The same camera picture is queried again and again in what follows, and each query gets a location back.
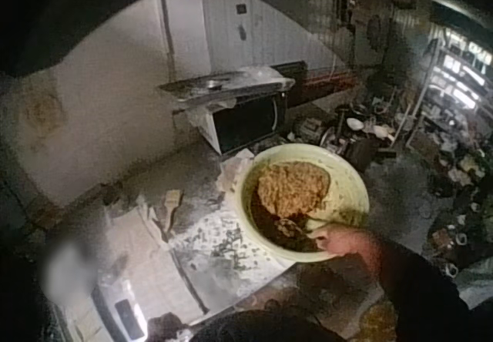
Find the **wall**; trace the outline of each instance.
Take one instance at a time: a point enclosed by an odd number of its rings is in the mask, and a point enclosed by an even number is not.
[[[246,14],[236,13],[238,4]],[[214,72],[301,59],[309,69],[344,66],[316,35],[261,0],[204,0],[204,15]]]
[[[196,0],[167,3],[172,23],[180,9],[183,17],[190,15],[191,6],[200,16]],[[204,25],[193,24],[173,27],[174,38],[182,39],[175,41],[177,76],[210,70]],[[200,26],[202,33],[183,34]],[[36,189],[66,206],[97,184],[194,140],[191,128],[173,119],[170,97],[156,91],[167,81],[162,2],[140,0],[97,28],[54,68],[14,82],[0,99],[2,142]]]
[[[166,0],[176,80],[210,74],[203,0]]]

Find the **sleeve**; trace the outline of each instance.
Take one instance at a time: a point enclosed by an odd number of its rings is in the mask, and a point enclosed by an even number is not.
[[[467,340],[470,313],[455,285],[416,253],[386,247],[381,285],[397,311],[397,342]]]

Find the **microwave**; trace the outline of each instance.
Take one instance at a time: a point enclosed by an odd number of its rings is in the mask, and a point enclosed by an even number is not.
[[[239,97],[236,105],[203,107],[193,125],[218,152],[224,155],[271,136],[283,124],[287,109],[284,92],[257,97]]]

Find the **yellow bowl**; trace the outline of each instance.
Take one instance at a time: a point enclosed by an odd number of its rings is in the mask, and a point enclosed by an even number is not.
[[[323,148],[308,144],[286,144],[258,154],[252,166],[240,177],[236,186],[236,211],[241,226],[251,240],[274,256],[300,263],[328,260],[335,255],[327,252],[296,252],[276,245],[259,232],[253,221],[250,203],[262,169],[274,163],[292,162],[313,163],[330,174],[329,191],[320,208],[308,213],[316,219],[309,220],[309,230],[332,222],[363,225],[370,202],[366,186],[357,171],[346,160]]]

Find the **ground meat mixture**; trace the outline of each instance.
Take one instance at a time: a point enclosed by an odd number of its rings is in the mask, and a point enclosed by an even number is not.
[[[330,185],[329,174],[311,163],[268,166],[259,178],[263,206],[281,219],[304,215],[320,205]]]
[[[251,213],[259,232],[272,243],[297,252],[316,252],[317,245],[300,228],[304,228],[308,216],[292,216],[291,220],[273,215],[260,202],[257,189],[250,204]]]
[[[288,250],[317,251],[304,227],[307,213],[320,205],[329,185],[329,174],[311,163],[268,166],[259,178],[250,206],[258,230]]]

